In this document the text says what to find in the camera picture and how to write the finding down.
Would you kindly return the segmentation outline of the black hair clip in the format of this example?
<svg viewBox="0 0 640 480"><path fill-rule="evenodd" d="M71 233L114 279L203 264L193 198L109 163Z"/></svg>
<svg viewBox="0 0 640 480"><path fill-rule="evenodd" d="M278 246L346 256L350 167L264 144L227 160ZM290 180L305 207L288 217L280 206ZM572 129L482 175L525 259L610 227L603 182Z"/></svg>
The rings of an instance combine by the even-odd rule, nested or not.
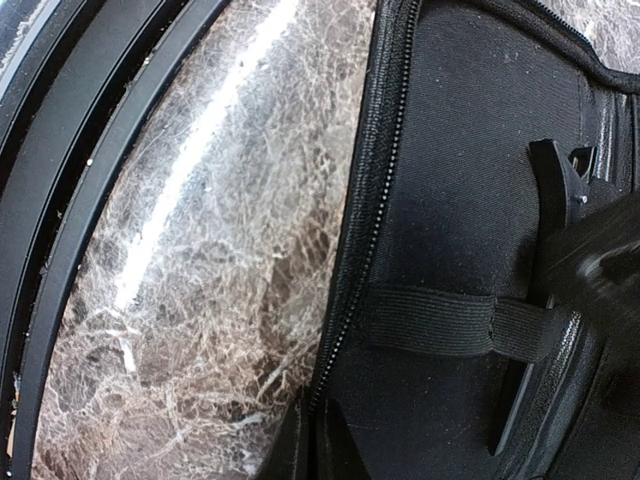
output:
<svg viewBox="0 0 640 480"><path fill-rule="evenodd" d="M532 142L529 154L538 187L540 215L532 277L527 296L529 303L545 308L545 318L534 324L539 338L551 348L559 338L567 320L555 306L555 300L542 284L542 247L552 234L579 218L586 205L588 174L596 149L580 147L568 158L560 156L556 142L550 139ZM516 421L524 410L523 398L531 382L534 363L512 360L507 369L498 409L489 440L489 452L499 455L513 442Z"/></svg>

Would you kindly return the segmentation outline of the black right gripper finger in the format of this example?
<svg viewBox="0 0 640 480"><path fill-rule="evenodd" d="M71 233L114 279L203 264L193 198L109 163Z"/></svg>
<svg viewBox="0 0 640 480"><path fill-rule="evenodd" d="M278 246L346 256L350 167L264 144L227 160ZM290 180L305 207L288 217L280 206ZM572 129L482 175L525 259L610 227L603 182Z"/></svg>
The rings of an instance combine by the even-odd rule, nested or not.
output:
<svg viewBox="0 0 640 480"><path fill-rule="evenodd" d="M631 194L542 244L541 281L601 330L639 324L639 195Z"/></svg>

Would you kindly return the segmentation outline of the black zippered tool case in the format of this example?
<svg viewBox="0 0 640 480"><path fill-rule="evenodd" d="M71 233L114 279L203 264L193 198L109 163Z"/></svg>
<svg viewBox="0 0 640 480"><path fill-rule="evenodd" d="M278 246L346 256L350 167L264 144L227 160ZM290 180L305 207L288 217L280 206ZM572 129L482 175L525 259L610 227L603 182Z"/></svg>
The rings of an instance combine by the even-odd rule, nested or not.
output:
<svg viewBox="0 0 640 480"><path fill-rule="evenodd" d="M383 1L313 381L262 478L635 479L639 324L527 300L529 145L596 149L578 223L639 195L639 79L536 1ZM512 360L534 369L501 454Z"/></svg>

